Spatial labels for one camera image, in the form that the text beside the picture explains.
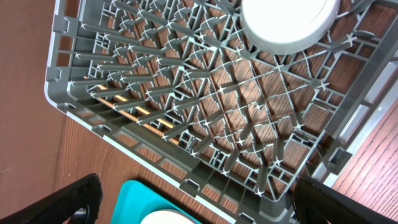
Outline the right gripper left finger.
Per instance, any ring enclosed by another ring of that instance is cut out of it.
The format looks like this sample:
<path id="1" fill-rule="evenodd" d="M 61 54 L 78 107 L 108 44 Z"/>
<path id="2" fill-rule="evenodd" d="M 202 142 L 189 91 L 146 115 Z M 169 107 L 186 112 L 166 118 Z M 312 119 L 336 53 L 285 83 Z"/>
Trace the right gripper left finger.
<path id="1" fill-rule="evenodd" d="M 95 223 L 103 191 L 100 178 L 91 173 L 1 219 L 1 223 Z"/>

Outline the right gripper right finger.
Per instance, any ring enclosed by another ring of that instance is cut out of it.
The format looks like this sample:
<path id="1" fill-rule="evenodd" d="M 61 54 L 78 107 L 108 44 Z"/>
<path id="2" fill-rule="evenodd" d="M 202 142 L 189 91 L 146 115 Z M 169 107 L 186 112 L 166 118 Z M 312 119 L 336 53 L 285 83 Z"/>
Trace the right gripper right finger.
<path id="1" fill-rule="evenodd" d="M 297 181 L 293 205 L 299 223 L 397 224 L 396 221 L 307 176 Z"/>

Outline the large white plate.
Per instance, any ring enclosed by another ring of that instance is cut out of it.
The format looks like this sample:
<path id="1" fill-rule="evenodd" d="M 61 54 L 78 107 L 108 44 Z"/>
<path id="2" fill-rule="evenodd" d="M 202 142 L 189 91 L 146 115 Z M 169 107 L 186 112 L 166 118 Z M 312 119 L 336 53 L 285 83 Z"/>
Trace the large white plate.
<path id="1" fill-rule="evenodd" d="M 177 210 L 158 210 L 146 215 L 141 224 L 196 224 L 196 222 Z"/>

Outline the wooden chopstick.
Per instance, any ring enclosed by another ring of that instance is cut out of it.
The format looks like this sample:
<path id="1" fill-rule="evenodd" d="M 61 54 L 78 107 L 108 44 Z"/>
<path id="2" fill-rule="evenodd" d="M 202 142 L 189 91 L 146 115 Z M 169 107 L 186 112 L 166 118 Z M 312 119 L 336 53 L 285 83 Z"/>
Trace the wooden chopstick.
<path id="1" fill-rule="evenodd" d="M 111 102 L 109 102 L 109 101 L 107 101 L 107 100 L 105 100 L 103 98 L 95 98 L 95 100 L 97 100 L 97 101 L 101 102 L 102 104 L 106 105 L 108 108 L 113 108 L 113 106 L 114 106 L 113 103 L 111 103 Z M 138 122 L 138 118 L 135 117 L 132 114 L 129 114 L 128 112 L 125 112 L 123 110 L 119 110 L 119 111 L 117 111 L 117 113 L 121 114 L 123 117 L 126 117 L 127 119 L 129 119 L 129 120 L 131 120 L 131 121 L 133 121 L 135 123 Z M 164 126 L 170 128 L 170 129 L 174 127 L 173 124 L 171 124 L 171 123 L 169 123 L 169 122 L 167 122 L 167 121 L 165 121 L 163 119 L 159 119 L 159 122 L 161 124 L 163 124 Z M 163 137 L 164 134 L 165 134 L 164 131 L 161 131 L 161 130 L 157 129 L 157 128 L 151 126 L 150 124 L 143 124 L 143 127 L 147 128 L 148 130 L 152 131 L 153 133 L 157 134 L 160 137 Z M 179 144 L 179 140 L 177 140 L 175 138 L 170 138 L 169 141 L 171 143 L 175 144 L 176 146 Z"/>
<path id="2" fill-rule="evenodd" d="M 105 85 L 95 85 L 95 87 L 99 88 L 100 90 L 115 90 L 115 88 L 111 88 L 109 89 L 108 87 L 106 87 Z M 117 98 L 119 100 L 120 103 L 125 103 L 130 101 L 130 99 L 126 98 L 125 96 L 122 95 L 114 95 L 115 98 Z M 154 112 L 151 112 L 147 109 L 145 109 L 142 106 L 134 106 L 136 110 L 140 111 L 141 113 L 143 113 L 144 115 L 154 115 Z M 161 117 L 156 119 L 158 122 L 162 123 L 163 125 L 167 126 L 168 128 L 173 128 L 174 125 L 170 122 L 168 122 L 166 119 L 163 119 Z"/>

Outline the grey bowl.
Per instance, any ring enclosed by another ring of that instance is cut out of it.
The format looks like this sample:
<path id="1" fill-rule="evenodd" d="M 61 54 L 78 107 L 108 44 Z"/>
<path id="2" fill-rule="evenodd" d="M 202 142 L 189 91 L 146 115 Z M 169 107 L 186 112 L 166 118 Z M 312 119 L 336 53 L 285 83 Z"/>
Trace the grey bowl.
<path id="1" fill-rule="evenodd" d="M 248 40 L 275 55 L 303 51 L 334 23 L 339 0 L 242 0 L 241 23 Z"/>

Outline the grey dishwasher rack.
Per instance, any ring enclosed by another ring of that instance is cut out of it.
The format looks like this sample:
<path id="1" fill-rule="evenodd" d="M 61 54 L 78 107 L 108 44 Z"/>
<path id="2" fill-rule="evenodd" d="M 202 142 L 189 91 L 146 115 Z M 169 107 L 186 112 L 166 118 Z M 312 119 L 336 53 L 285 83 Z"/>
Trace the grey dishwasher rack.
<path id="1" fill-rule="evenodd" d="M 296 223 L 299 177 L 332 186 L 397 98 L 397 2 L 340 1 L 327 33 L 287 55 L 252 45 L 240 13 L 241 1 L 56 1 L 45 96 L 227 222 Z"/>

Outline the teal serving tray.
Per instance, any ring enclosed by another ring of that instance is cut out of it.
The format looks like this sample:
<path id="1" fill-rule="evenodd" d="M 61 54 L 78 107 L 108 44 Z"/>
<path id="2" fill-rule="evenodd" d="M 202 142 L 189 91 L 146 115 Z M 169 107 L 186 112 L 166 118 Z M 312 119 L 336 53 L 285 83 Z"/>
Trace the teal serving tray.
<path id="1" fill-rule="evenodd" d="M 146 215 L 158 210 L 177 210 L 199 223 L 185 210 L 138 180 L 128 180 L 122 184 L 110 223 L 140 224 Z"/>

